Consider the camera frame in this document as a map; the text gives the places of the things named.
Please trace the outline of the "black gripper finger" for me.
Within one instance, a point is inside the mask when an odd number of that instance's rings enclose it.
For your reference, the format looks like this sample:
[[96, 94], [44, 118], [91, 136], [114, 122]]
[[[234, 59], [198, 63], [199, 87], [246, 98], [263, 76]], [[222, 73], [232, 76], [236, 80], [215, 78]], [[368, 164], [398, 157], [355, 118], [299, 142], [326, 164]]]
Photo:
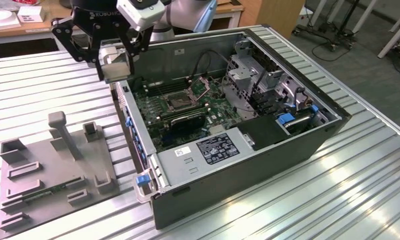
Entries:
[[150, 48], [154, 27], [143, 31], [136, 31], [131, 28], [128, 23], [114, 22], [114, 30], [126, 48], [127, 61], [130, 66], [130, 73], [134, 75], [135, 71], [135, 57], [146, 52]]
[[76, 62], [87, 62], [91, 68], [96, 69], [99, 80], [104, 80], [104, 72], [102, 69], [102, 64], [99, 60], [100, 54], [100, 44], [99, 40], [91, 38], [88, 48], [83, 48], [74, 39], [74, 19], [67, 18], [54, 18], [51, 21], [52, 29], [51, 32], [56, 39], [64, 46], [66, 50], [71, 54]]

